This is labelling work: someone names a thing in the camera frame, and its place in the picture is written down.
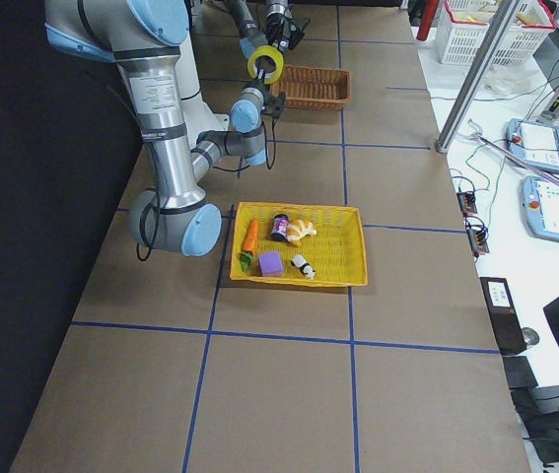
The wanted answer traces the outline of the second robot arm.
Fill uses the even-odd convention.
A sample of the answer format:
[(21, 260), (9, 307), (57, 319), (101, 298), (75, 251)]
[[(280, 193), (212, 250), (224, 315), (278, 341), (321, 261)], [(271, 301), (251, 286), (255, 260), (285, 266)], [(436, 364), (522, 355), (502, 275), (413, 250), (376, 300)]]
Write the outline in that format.
[(266, 1), (264, 25), (253, 16), (246, 1), (224, 1), (239, 32), (240, 47), (245, 58), (261, 46), (269, 45), (280, 53), (294, 50), (305, 37), (310, 17), (295, 17), (288, 1)]

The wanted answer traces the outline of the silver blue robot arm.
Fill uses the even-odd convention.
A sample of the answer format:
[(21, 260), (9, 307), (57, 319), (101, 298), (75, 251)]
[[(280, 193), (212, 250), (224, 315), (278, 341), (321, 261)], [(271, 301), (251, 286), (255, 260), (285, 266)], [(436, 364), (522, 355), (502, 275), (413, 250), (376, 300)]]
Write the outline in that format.
[(47, 1), (47, 40), (56, 50), (115, 65), (147, 148), (155, 184), (131, 206), (130, 232), (148, 250), (203, 256), (222, 214), (199, 180), (225, 156), (251, 166), (267, 153), (261, 116), (275, 99), (254, 72), (228, 117), (203, 101), (182, 1)]

